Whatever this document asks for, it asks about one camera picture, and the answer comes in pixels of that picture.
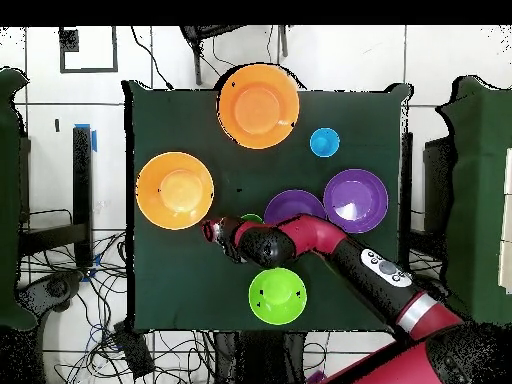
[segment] orange bowl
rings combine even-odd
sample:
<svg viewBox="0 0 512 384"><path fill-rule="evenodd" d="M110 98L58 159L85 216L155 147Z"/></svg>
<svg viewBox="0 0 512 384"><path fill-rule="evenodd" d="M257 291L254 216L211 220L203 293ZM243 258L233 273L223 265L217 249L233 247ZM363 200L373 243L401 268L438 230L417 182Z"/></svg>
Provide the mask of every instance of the orange bowl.
<svg viewBox="0 0 512 384"><path fill-rule="evenodd" d="M168 230L182 230L207 214L213 202L213 180L194 156L163 153L140 171L135 196L150 222Z"/></svg>
<svg viewBox="0 0 512 384"><path fill-rule="evenodd" d="M266 149L283 141L299 117L295 80L276 65L247 65L225 82L217 115L226 134L244 147Z"/></svg>

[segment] purple plate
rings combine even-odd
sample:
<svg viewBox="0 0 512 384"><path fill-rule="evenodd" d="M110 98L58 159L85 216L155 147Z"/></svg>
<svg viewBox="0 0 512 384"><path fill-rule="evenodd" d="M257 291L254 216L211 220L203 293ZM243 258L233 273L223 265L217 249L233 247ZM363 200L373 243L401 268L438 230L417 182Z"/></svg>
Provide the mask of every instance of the purple plate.
<svg viewBox="0 0 512 384"><path fill-rule="evenodd" d="M326 219L325 210L313 194L304 190L286 190L274 197L265 210L265 224L277 224L299 213Z"/></svg>
<svg viewBox="0 0 512 384"><path fill-rule="evenodd" d="M365 233L386 216L388 193L371 172L347 169L325 187L324 207L329 220L347 233Z"/></svg>

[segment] small green object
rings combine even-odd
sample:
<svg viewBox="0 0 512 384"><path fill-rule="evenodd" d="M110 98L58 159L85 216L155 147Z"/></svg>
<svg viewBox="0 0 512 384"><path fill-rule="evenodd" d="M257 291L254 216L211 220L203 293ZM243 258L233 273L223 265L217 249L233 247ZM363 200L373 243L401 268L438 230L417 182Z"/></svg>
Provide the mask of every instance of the small green object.
<svg viewBox="0 0 512 384"><path fill-rule="evenodd" d="M260 272L249 287L249 305L267 324L283 325L295 320L306 307L306 287L286 268Z"/></svg>
<svg viewBox="0 0 512 384"><path fill-rule="evenodd" d="M248 213L242 216L242 219L245 221L257 222L258 224L263 224L263 219L255 213Z"/></svg>

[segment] blue cup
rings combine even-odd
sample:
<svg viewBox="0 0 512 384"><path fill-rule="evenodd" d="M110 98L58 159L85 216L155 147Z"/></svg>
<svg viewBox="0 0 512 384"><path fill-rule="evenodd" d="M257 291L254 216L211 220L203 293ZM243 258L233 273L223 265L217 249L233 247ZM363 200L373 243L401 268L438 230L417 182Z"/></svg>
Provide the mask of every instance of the blue cup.
<svg viewBox="0 0 512 384"><path fill-rule="evenodd" d="M311 136L309 145L315 155L328 158L334 155L340 147L340 137L336 131L330 128L319 128Z"/></svg>

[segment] bowl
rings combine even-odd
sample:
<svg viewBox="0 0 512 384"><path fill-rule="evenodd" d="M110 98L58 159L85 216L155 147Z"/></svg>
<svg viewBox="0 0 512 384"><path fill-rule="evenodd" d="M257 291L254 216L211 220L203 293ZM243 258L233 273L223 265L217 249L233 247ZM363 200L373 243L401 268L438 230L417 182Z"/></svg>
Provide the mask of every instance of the bowl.
<svg viewBox="0 0 512 384"><path fill-rule="evenodd" d="M306 287L300 277L286 268L260 272L249 287L249 305L254 314L272 325L288 324L306 307Z"/></svg>
<svg viewBox="0 0 512 384"><path fill-rule="evenodd" d="M330 128L319 128L311 135L309 146L318 157L328 158L340 147L340 137Z"/></svg>
<svg viewBox="0 0 512 384"><path fill-rule="evenodd" d="M213 202L213 180L194 156L168 152L151 159L135 185L137 204L153 224L181 230L197 224Z"/></svg>
<svg viewBox="0 0 512 384"><path fill-rule="evenodd" d="M299 117L297 83L277 65L247 65L220 91L217 116L224 132L241 146L266 149L283 141Z"/></svg>
<svg viewBox="0 0 512 384"><path fill-rule="evenodd" d="M347 169L332 177L323 200L329 220L347 233L374 229L388 210L386 187L364 169Z"/></svg>
<svg viewBox="0 0 512 384"><path fill-rule="evenodd" d="M324 207L315 195L304 190L286 190L269 202L263 220L272 225L300 213L326 219Z"/></svg>

